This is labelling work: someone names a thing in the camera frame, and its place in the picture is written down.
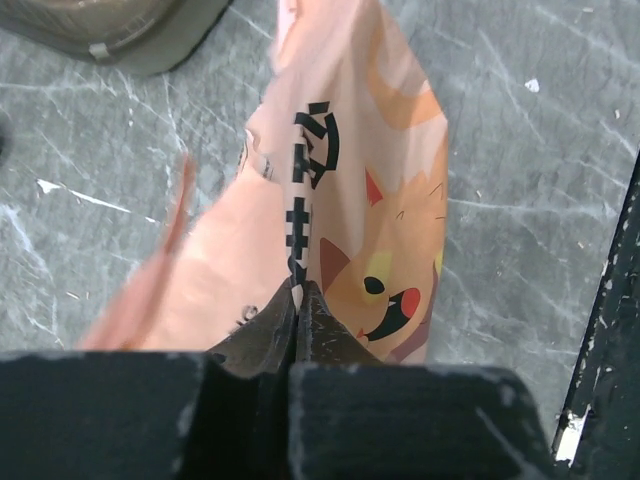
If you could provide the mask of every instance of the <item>paint chip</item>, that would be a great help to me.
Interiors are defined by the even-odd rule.
[[[524,86],[533,93],[538,93],[540,91],[540,83],[538,82],[537,78],[532,78],[527,83],[525,83]]]
[[[37,179],[36,184],[40,187],[40,190],[42,190],[42,193],[44,193],[45,195],[48,195],[53,190],[62,188],[60,185],[56,185],[55,183],[47,182],[46,180],[41,179]]]

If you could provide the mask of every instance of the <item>gray marble floor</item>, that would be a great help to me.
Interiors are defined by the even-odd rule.
[[[386,3],[450,119],[431,360],[515,369],[551,435],[640,139],[640,3]],[[236,0],[193,58],[146,79],[0,32],[0,349],[74,344],[153,249],[181,145],[200,163],[194,213],[216,199],[269,81],[274,11]]]

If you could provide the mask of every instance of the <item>yellow ear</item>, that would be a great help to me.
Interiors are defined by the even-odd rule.
[[[444,250],[440,250],[440,253],[436,255],[436,259],[434,261],[434,265],[436,267],[436,273],[438,274],[438,277],[440,277],[440,275],[442,274],[443,261],[444,261]]]

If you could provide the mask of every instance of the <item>black metal frame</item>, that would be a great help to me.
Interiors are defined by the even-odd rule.
[[[580,436],[557,462],[567,478],[640,478],[639,247],[640,154],[552,446]]]

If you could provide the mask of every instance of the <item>black plastic part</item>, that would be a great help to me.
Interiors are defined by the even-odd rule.
[[[211,425],[225,435],[208,450],[216,455],[206,454],[209,472],[220,469],[220,456],[233,466],[236,478],[277,478],[285,468],[287,375],[295,360],[295,338],[295,310],[285,281],[262,312],[209,351],[230,374],[225,398],[214,388],[201,400],[207,406],[197,423],[202,435]]]
[[[382,365],[331,315],[315,282],[307,282],[300,308],[296,361],[323,365]]]
[[[204,355],[0,355],[0,476],[172,479]]]
[[[300,364],[290,378],[295,480],[553,476],[534,402],[508,371]]]

